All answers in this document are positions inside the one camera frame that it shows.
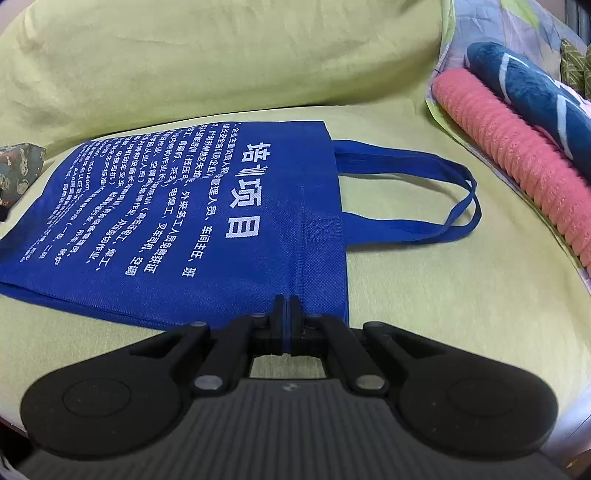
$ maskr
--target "pillow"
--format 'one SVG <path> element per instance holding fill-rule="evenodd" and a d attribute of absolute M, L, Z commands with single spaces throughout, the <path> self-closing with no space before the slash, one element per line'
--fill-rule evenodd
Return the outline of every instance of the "pillow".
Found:
<path fill-rule="evenodd" d="M 110 132 L 408 90 L 440 42 L 430 5 L 37 0 L 0 35 L 0 141 L 50 158 Z"/>

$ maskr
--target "pink knit item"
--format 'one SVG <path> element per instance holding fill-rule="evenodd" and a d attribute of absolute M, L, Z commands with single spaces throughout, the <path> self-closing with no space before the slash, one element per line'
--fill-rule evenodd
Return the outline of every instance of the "pink knit item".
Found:
<path fill-rule="evenodd" d="M 548 216 L 591 274 L 591 188 L 547 137 L 466 69 L 433 81 L 433 95 Z"/>

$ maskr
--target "blue tote bag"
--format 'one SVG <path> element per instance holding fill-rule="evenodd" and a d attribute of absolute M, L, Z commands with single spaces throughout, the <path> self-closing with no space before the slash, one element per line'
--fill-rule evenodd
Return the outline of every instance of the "blue tote bag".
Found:
<path fill-rule="evenodd" d="M 401 173 L 467 196 L 439 225 L 343 213 L 339 173 Z M 0 241 L 0 293 L 113 322 L 221 327 L 276 294 L 347 319 L 345 248 L 457 240 L 480 220 L 470 171 L 332 141 L 322 122 L 199 125 L 90 141 Z M 467 225 L 454 221 L 475 203 Z"/>

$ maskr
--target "bag handle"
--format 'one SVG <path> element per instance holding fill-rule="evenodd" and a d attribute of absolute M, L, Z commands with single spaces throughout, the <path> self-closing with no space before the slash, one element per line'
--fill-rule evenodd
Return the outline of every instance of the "bag handle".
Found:
<path fill-rule="evenodd" d="M 452 208 L 442 225 L 420 220 L 373 220 L 343 212 L 346 245 L 450 242 L 465 237 L 480 222 L 482 212 L 476 198 L 476 180 L 465 166 L 430 153 L 376 147 L 352 140 L 336 140 L 333 144 L 339 173 L 402 173 L 446 181 L 468 191 L 468 195 Z M 476 206 L 472 220 L 466 225 L 452 225 L 472 201 Z"/>

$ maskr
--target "round black pad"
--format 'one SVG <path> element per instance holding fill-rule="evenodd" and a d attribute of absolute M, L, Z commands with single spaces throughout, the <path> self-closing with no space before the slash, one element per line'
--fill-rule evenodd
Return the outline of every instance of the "round black pad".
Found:
<path fill-rule="evenodd" d="M 539 449 L 558 404 L 534 375 L 473 355 L 440 355 L 410 370 L 398 409 L 417 437 L 455 455 L 503 459 Z"/>
<path fill-rule="evenodd" d="M 133 355 L 104 355 L 49 373 L 21 403 L 33 442 L 74 459 L 135 450 L 164 434 L 180 413 L 180 393 L 167 370 Z"/>

